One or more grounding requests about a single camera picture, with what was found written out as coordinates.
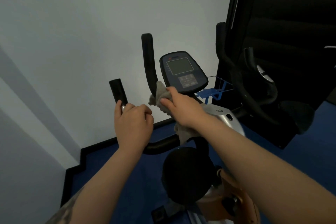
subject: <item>black baseboard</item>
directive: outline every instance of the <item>black baseboard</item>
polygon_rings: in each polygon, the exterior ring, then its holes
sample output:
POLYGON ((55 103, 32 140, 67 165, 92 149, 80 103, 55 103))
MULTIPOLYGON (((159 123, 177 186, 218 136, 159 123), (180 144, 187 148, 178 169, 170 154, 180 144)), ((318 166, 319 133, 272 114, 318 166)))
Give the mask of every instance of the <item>black baseboard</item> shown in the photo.
MULTIPOLYGON (((154 124, 154 129, 161 128, 168 124, 174 123, 175 120, 173 118, 169 118, 167 120, 162 120, 154 124)), ((103 148, 109 147, 118 143, 117 138, 111 138, 106 141, 102 141, 100 143, 96 143, 94 145, 85 147, 81 149, 81 156, 79 165, 75 167, 68 168, 65 172, 64 186, 63 186, 63 194, 61 199, 61 207, 69 201, 71 198, 71 189, 72 189, 72 181, 75 174, 78 174, 86 169, 86 155, 95 152, 97 150, 101 150, 103 148)))

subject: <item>blue floor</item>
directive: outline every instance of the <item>blue floor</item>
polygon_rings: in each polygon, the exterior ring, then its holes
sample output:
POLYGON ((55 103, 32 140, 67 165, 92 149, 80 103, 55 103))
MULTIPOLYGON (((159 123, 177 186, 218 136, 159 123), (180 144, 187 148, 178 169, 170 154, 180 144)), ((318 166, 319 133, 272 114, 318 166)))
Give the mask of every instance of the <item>blue floor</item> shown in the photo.
MULTIPOLYGON (((156 129, 151 141, 174 134, 174 124, 156 129)), ((310 129, 297 135, 284 150, 280 150, 258 134, 244 127, 246 137, 284 159, 336 195, 336 106, 324 102, 316 111, 310 129)), ((186 146, 195 146, 193 142, 186 146)), ((117 145, 87 155, 86 170, 73 178, 74 195, 111 157, 117 145)), ((161 184, 162 164, 169 152, 160 155, 142 155, 128 179, 110 223, 153 223, 151 211, 166 200, 161 184)), ((210 147, 210 158, 215 165, 221 159, 210 147)), ((270 223, 262 214, 262 223, 270 223)), ((187 214, 175 219, 175 224, 189 224, 187 214)))

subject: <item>forearm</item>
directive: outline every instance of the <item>forearm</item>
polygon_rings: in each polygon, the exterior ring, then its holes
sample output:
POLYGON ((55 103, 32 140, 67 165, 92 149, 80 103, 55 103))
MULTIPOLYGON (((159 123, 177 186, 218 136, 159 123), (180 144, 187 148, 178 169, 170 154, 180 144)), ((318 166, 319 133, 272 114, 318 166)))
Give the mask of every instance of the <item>forearm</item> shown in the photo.
POLYGON ((121 190, 137 164, 140 154, 117 150, 106 164, 59 210, 54 223, 108 223, 121 190))
POLYGON ((195 126, 273 223, 329 223, 336 198, 313 179, 217 118, 195 126))

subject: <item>person's left arm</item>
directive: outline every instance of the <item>person's left arm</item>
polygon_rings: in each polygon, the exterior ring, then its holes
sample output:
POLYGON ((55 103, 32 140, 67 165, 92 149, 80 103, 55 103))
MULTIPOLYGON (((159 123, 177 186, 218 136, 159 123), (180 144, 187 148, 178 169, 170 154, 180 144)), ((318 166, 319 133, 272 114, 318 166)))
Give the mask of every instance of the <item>person's left arm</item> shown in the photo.
POLYGON ((119 149, 46 224, 108 223, 121 190, 153 132, 152 111, 128 103, 121 114, 115 105, 114 126, 119 149))

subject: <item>microfiber cloth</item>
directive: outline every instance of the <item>microfiber cloth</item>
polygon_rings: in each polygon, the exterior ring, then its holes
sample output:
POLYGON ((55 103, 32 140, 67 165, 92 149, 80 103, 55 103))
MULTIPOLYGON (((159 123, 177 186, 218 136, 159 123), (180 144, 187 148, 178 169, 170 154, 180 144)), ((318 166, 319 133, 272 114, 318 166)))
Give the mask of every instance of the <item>microfiber cloth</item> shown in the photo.
MULTIPOLYGON (((156 82, 156 96, 154 97, 153 95, 151 95, 149 98, 148 104, 159 107, 161 111, 163 111, 164 113, 172 117, 172 114, 169 111, 169 109, 161 104, 160 102, 161 98, 167 98, 171 102, 173 102, 173 98, 170 92, 166 89, 166 86, 163 84, 163 82, 157 81, 156 82)), ((183 145, 184 143, 186 143, 189 138, 200 136, 200 134, 194 129, 182 126, 178 122, 176 122, 175 124, 174 131, 180 139, 180 145, 183 145)))

